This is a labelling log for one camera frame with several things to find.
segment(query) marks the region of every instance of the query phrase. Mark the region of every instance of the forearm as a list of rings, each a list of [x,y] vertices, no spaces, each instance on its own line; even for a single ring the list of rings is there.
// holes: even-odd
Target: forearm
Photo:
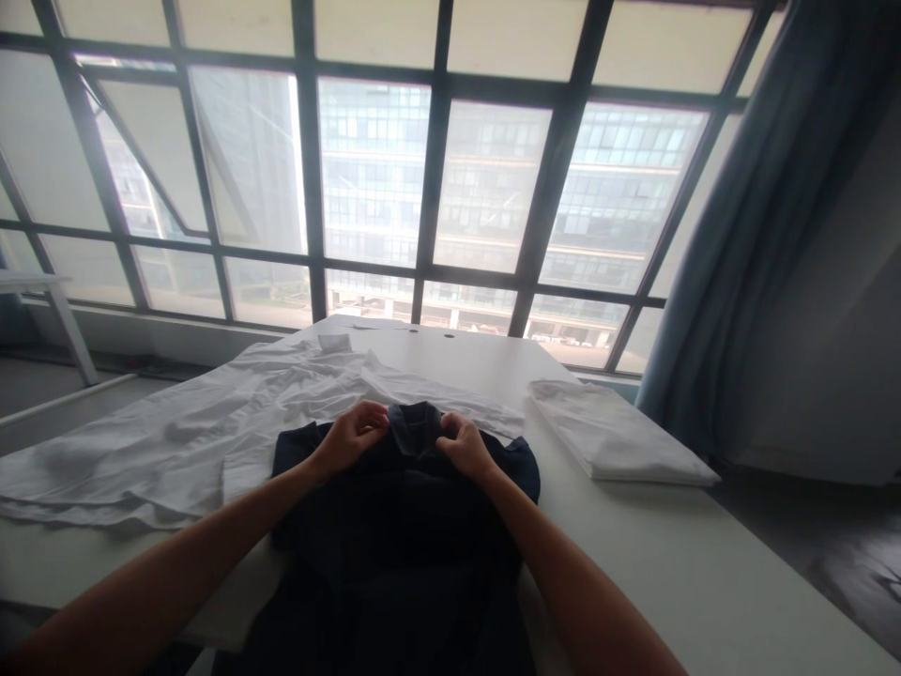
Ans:
[[[6,666],[20,673],[139,671],[317,476],[310,461],[302,463],[149,549],[53,615]]]
[[[610,578],[509,477],[495,468],[479,483],[518,545],[577,673],[684,675]]]

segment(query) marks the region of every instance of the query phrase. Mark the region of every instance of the white table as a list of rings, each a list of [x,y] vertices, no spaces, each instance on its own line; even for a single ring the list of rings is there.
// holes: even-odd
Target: white table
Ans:
[[[573,380],[530,341],[417,327],[350,333],[384,363],[494,397],[526,413],[542,474],[540,506],[619,585],[694,676],[891,674],[901,667],[729,513],[697,488],[592,482],[527,402],[536,378]],[[453,338],[444,337],[446,333]],[[122,539],[0,519],[0,591],[8,603],[58,608],[163,533]],[[263,542],[185,632],[234,649],[275,589],[283,561]],[[528,575],[521,598],[540,673],[567,672]]]
[[[43,274],[42,272],[16,272],[0,269],[0,294],[46,293],[47,301],[50,302],[50,306],[59,317],[60,324],[63,325],[66,342],[75,360],[75,365],[82,374],[84,385],[90,387],[99,383],[100,379],[94,368],[94,362],[91,361],[91,355],[87,351],[87,346],[84,344],[82,333],[78,329],[78,323],[72,315],[66,294],[63,293],[62,283],[68,280],[68,277]]]

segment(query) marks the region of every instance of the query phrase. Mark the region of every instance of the hand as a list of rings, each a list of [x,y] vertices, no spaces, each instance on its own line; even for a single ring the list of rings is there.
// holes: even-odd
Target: hand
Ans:
[[[435,446],[441,449],[460,473],[478,483],[481,479],[497,469],[497,464],[476,424],[459,413],[445,413],[441,426],[451,432],[455,438],[439,437]]]
[[[338,416],[308,462],[319,480],[330,479],[353,465],[363,453],[388,433],[388,409],[360,401]]]

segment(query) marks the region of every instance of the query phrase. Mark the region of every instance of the folded white cloth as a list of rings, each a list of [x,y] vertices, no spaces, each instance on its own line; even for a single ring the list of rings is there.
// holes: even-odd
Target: folded white cloth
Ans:
[[[523,429],[522,413],[385,366],[347,335],[316,345],[295,334],[0,458],[0,515],[181,528],[264,482],[282,430],[333,420],[359,399],[427,400],[506,437]]]
[[[535,380],[528,392],[592,479],[700,486],[720,480],[697,455],[613,390]]]

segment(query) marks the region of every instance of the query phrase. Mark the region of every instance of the table leg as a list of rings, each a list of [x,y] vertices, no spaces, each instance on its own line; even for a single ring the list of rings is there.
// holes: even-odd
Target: table leg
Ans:
[[[59,317],[59,321],[63,325],[66,342],[69,344],[72,357],[75,358],[75,365],[78,366],[78,370],[82,374],[84,385],[86,387],[97,385],[100,382],[100,378],[97,376],[97,369],[94,368],[94,362],[91,360],[91,355],[84,344],[84,338],[82,338],[82,333],[78,329],[75,316],[72,314],[69,301],[66,300],[62,287],[59,284],[50,284],[47,288],[47,297],[53,309],[56,310],[56,316]]]

